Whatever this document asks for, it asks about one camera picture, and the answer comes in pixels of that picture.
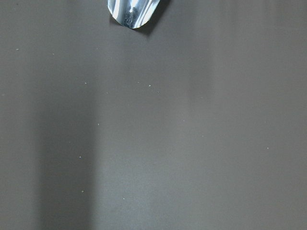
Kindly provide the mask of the silver metal scoop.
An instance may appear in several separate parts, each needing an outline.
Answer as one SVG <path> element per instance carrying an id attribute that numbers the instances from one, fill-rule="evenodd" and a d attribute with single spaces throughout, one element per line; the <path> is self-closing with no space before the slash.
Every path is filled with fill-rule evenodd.
<path id="1" fill-rule="evenodd" d="M 120 25 L 138 29 L 145 25 L 155 12 L 159 0 L 108 0 L 107 7 Z"/>

